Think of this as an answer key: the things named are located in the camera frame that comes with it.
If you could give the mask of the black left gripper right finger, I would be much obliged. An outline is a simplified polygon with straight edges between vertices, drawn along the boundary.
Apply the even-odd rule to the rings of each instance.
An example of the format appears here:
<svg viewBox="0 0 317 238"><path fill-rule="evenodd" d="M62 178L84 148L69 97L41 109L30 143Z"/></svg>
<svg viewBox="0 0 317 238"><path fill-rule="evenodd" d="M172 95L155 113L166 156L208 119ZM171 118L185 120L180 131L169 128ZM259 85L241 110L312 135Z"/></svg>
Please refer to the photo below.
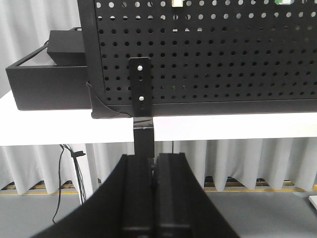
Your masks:
<svg viewBox="0 0 317 238"><path fill-rule="evenodd" d="M238 237L196 180L185 154L161 153L154 175L156 237Z"/></svg>

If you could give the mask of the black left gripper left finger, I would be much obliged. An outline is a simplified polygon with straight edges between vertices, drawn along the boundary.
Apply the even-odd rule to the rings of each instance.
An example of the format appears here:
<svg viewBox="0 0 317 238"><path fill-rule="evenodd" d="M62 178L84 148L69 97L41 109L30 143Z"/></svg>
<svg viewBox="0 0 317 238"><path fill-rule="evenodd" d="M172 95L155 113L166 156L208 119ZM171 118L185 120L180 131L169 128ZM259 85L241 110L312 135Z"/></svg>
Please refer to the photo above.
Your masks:
<svg viewBox="0 0 317 238"><path fill-rule="evenodd" d="M151 238L153 207L148 159L122 155L102 186L37 238Z"/></svg>

